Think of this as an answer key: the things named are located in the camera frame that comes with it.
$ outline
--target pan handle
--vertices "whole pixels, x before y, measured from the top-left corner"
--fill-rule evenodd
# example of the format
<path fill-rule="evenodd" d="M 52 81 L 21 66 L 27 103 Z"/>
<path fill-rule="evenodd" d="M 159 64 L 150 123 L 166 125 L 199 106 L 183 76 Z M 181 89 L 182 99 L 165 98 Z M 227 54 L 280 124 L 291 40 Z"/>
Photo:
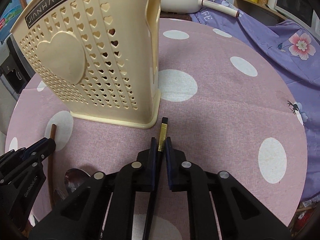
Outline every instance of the pan handle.
<path fill-rule="evenodd" d="M 232 8 L 229 8 L 229 7 L 226 7 L 224 5 L 215 3 L 215 2 L 211 2 L 211 1 L 208 1 L 208 0 L 198 0 L 198 5 L 202 5 L 202 6 L 205 6 L 205 7 L 208 7 L 208 8 L 211 8 L 211 9 L 226 13 L 228 15 L 231 15 L 231 16 L 235 17 L 235 18 L 239 17 L 239 11 L 234 10 Z"/>

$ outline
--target heart emblem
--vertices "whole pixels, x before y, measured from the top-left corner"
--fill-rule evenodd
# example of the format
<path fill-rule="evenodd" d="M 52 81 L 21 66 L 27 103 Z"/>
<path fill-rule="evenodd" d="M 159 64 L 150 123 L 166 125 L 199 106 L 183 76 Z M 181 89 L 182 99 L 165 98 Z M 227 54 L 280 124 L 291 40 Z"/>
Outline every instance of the heart emblem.
<path fill-rule="evenodd" d="M 69 32 L 57 32 L 51 41 L 37 46 L 41 64 L 60 78 L 78 84 L 85 71 L 85 52 L 81 42 Z"/>

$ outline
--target flower print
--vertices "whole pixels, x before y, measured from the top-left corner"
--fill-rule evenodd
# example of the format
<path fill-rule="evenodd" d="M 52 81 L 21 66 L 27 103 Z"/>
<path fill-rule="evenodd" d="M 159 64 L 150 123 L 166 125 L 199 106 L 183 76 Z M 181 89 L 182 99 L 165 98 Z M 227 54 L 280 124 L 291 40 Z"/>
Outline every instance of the flower print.
<path fill-rule="evenodd" d="M 291 54 L 299 56 L 302 60 L 307 60 L 309 55 L 313 56 L 316 53 L 315 47 L 311 45 L 312 40 L 306 33 L 301 36 L 295 33 L 289 38 L 289 41 L 293 44 L 289 47 Z"/>
<path fill-rule="evenodd" d="M 281 50 L 282 52 L 286 52 L 286 50 L 282 49 L 283 43 L 280 43 L 278 45 L 278 49 Z"/>
<path fill-rule="evenodd" d="M 229 7 L 229 6 L 230 6 L 230 3 L 228 3 L 228 2 L 225 1 L 225 0 L 223 0 L 223 1 L 221 2 L 221 5 Z"/>
<path fill-rule="evenodd" d="M 302 111 L 302 104 L 299 103 L 299 102 L 295 102 L 294 104 L 296 104 L 296 105 L 298 106 L 299 113 L 300 113 L 300 115 L 301 115 L 302 121 L 303 121 L 303 122 L 306 122 L 306 121 L 308 120 L 308 117 L 307 117 L 306 112 L 303 112 L 303 111 Z"/>

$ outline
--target microwave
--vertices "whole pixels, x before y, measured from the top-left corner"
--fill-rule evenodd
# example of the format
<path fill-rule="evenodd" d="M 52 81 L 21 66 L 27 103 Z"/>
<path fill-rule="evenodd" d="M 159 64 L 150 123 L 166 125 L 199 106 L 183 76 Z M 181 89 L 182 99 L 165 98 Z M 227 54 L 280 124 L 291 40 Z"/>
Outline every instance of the microwave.
<path fill-rule="evenodd" d="M 277 0 L 275 9 L 301 25 L 320 41 L 319 17 L 308 0 Z"/>

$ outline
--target screw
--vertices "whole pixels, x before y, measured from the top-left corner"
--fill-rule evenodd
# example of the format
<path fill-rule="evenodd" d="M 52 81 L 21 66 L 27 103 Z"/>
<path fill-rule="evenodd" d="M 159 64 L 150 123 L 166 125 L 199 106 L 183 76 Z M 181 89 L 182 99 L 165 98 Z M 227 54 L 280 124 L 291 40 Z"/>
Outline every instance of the screw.
<path fill-rule="evenodd" d="M 104 177 L 102 172 L 97 172 L 93 175 L 95 179 L 102 179 Z"/>
<path fill-rule="evenodd" d="M 135 169 L 138 169 L 138 168 L 140 168 L 140 167 L 142 166 L 142 164 L 141 164 L 140 162 L 133 162 L 133 163 L 131 164 L 131 166 L 132 166 L 133 168 L 135 168 Z"/>
<path fill-rule="evenodd" d="M 219 176 L 223 179 L 227 179 L 229 178 L 229 173 L 227 173 L 226 171 L 222 171 L 219 173 Z"/>
<path fill-rule="evenodd" d="M 184 168 L 190 168 L 191 167 L 191 162 L 183 162 L 181 163 L 181 166 Z"/>

